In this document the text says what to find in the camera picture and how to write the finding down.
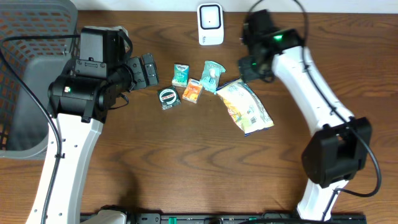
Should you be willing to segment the green tissue pack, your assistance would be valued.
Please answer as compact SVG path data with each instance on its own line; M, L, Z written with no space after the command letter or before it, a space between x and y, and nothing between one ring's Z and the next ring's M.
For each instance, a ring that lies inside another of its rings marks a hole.
M179 87L186 87L188 85L188 76L189 76L188 65L175 64L172 85Z

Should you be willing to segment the orange tissue pack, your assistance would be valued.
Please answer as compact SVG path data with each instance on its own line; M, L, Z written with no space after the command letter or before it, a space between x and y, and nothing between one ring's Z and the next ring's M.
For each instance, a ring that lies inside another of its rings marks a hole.
M184 90L182 98L192 103L197 103L203 90L203 85L195 79L190 78Z

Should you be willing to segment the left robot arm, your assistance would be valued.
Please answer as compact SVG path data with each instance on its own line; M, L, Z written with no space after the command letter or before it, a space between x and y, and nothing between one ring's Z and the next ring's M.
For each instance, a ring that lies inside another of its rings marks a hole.
M28 223L79 223L81 198L95 144L116 99L137 88L137 76L154 72L154 59L132 57L121 26L86 26L80 54L49 85L51 119L47 153Z

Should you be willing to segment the black round-logo packet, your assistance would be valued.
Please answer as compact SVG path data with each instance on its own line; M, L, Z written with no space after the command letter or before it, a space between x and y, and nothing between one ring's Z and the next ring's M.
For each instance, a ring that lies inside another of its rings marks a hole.
M174 86L159 90L157 94L163 110L173 108L181 103L180 97Z

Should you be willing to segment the teal packet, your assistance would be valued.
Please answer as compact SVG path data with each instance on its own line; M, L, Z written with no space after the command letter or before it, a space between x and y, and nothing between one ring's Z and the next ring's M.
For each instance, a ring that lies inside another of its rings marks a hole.
M226 70L224 66L214 62L205 61L204 70L200 78L200 83L203 85L204 89L216 94L216 89L218 88L220 76Z

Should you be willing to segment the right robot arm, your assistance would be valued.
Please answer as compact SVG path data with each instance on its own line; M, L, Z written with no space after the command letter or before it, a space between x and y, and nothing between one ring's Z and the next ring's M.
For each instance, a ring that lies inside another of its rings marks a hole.
M338 194L365 166L370 122L356 118L336 97L315 65L306 39L295 29L275 26L267 10L246 16L242 42L249 52L238 62L243 82L279 79L310 130L310 142L302 153L308 182L296 208L298 216L329 221Z

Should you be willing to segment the yellow snack bag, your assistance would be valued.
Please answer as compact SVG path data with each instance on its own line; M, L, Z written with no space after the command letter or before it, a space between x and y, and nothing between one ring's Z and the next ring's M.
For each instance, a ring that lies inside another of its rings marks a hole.
M273 127L274 122L262 102L242 79L218 87L216 94L245 136Z

